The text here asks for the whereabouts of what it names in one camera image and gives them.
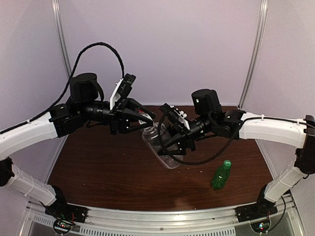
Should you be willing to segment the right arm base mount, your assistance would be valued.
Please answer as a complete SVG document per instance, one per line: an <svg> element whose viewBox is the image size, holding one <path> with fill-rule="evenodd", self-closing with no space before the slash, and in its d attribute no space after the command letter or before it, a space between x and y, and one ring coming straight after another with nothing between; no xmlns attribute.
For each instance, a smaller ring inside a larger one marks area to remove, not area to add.
<svg viewBox="0 0 315 236"><path fill-rule="evenodd" d="M276 203L270 202L265 199L264 191L266 187L267 185L263 186L255 203L235 208L238 222L264 218L278 212Z"/></svg>

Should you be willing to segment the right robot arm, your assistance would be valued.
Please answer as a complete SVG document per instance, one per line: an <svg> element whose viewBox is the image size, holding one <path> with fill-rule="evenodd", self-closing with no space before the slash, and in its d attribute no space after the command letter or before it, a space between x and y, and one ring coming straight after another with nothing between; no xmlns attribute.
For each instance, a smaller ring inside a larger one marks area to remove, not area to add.
<svg viewBox="0 0 315 236"><path fill-rule="evenodd" d="M242 110L223 112L217 92L211 89L200 89L191 95L195 113L194 120L188 120L185 112L174 106L164 104L160 107L163 120L170 122L171 138L162 140L159 136L160 149L158 155L169 155L173 159L177 155L185 155L186 150L195 150L195 142L207 138L211 132L215 137L224 137L228 142L212 157L199 164L217 158L233 140L253 139L287 144L295 147L296 158L286 170L281 172L263 189L258 202L252 206L257 217L264 216L281 196L297 184L301 179L315 172L315 119L307 115L305 118L284 119L256 115Z"/></svg>

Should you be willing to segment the clear plastic bottle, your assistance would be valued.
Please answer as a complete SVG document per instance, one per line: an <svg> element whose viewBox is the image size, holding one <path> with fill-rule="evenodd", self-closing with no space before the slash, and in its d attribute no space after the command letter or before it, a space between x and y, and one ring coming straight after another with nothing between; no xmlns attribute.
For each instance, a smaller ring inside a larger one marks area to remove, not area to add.
<svg viewBox="0 0 315 236"><path fill-rule="evenodd" d="M164 124L160 128L160 136L163 141L169 141L171 139ZM175 169L181 164L171 158L169 155L158 155L158 151L161 149L161 144L158 138L158 122L155 122L153 126L145 128L142 132L142 139L147 145L147 147L152 151L157 160L167 169ZM177 150L178 146L176 144L168 148L168 150ZM174 155L179 160L184 160L182 155Z"/></svg>

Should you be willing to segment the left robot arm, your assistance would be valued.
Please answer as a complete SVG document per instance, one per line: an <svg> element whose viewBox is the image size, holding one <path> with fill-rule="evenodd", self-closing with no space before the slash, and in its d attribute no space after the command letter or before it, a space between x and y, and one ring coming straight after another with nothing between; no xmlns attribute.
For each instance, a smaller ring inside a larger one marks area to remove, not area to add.
<svg viewBox="0 0 315 236"><path fill-rule="evenodd" d="M97 82L95 73L79 74L69 80L70 97L64 104L54 105L34 120L27 120L0 132L0 185L12 187L37 199L59 218L67 218L71 208L61 189L45 184L13 164L10 155L45 140L67 136L77 129L96 125L110 127L112 135L128 134L153 126L155 113L128 95L136 77L126 74L109 101Z"/></svg>

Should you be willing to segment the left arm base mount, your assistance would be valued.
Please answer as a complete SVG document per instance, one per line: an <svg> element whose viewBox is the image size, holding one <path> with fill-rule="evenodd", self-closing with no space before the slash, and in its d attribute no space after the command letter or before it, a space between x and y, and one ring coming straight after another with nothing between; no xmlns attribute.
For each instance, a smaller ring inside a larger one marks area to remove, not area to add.
<svg viewBox="0 0 315 236"><path fill-rule="evenodd" d="M54 218L64 219L71 222L85 223L88 209L83 206L69 204L62 190L52 185L56 195L56 200L50 205L45 206L45 213Z"/></svg>

